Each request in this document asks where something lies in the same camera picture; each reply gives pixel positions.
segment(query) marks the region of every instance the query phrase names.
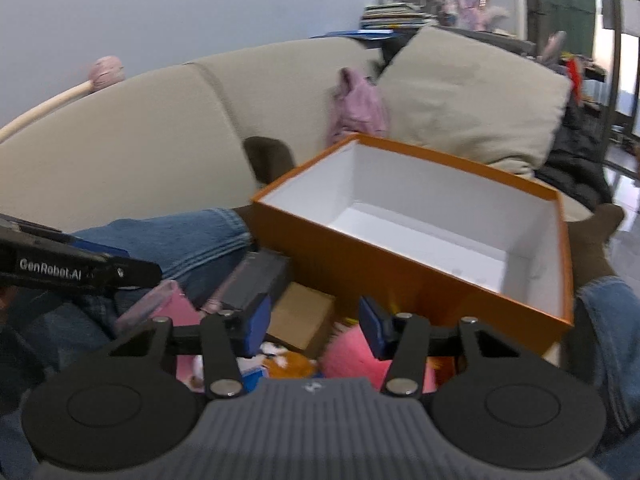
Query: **black circular pad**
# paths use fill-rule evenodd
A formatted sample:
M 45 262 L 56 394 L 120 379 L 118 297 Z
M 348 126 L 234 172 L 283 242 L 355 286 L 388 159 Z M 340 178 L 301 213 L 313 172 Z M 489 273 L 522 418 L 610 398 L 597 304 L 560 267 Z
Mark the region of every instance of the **black circular pad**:
M 90 471 L 148 462 L 193 429 L 198 403 L 180 381 L 144 358 L 72 366 L 29 396 L 22 427 L 40 460 Z
M 537 428 L 560 413 L 560 402 L 533 384 L 500 386 L 486 397 L 486 409 L 498 421 L 516 428 Z
M 606 421 L 595 390 L 542 360 L 521 358 L 481 358 L 436 392 L 430 413 L 467 454 L 535 471 L 588 456 Z
M 100 384 L 73 394 L 66 406 L 78 424 L 106 428 L 127 422 L 140 412 L 142 396 L 119 384 Z

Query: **pink plush toy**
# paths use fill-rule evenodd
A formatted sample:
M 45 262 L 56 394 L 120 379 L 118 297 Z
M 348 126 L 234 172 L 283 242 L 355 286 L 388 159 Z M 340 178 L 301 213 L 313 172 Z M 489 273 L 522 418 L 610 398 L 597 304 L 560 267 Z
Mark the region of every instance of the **pink plush toy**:
M 385 379 L 391 361 L 378 361 L 371 354 L 367 340 L 359 326 L 340 334 L 329 346 L 321 359 L 322 373 L 329 379 L 346 377 L 366 377 L 379 390 Z M 422 391 L 434 392 L 433 370 L 425 365 Z

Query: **pink ball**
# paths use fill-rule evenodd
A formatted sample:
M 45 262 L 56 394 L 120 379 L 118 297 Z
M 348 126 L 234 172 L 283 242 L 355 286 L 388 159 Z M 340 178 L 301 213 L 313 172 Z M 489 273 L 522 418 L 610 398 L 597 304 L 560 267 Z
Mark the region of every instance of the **pink ball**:
M 379 390 L 391 361 L 378 361 L 373 357 L 362 330 L 355 326 L 329 343 L 320 364 L 322 373 L 329 379 L 366 377 Z M 436 390 L 435 375 L 426 364 L 422 390 Z
M 94 84 L 94 92 L 124 81 L 124 67 L 115 56 L 101 57 L 89 72 L 89 81 Z

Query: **beige sofa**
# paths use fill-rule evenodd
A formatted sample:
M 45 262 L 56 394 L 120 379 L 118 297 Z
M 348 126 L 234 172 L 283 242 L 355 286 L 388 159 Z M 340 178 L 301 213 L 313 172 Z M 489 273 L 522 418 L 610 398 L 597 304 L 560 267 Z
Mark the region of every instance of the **beige sofa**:
M 145 73 L 0 144 L 0 211 L 66 231 L 248 203 L 241 141 L 280 139 L 297 163 L 324 145 L 337 72 L 375 50 L 343 38 L 271 44 Z M 568 219 L 590 213 L 565 199 Z

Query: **beige throw pillow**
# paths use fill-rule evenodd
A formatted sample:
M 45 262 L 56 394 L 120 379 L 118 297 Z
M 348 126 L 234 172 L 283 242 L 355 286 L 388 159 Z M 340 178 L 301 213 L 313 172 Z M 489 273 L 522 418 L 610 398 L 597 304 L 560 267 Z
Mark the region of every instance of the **beige throw pillow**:
M 425 27 L 378 87 L 393 139 L 531 176 L 546 160 L 571 82 L 500 48 Z

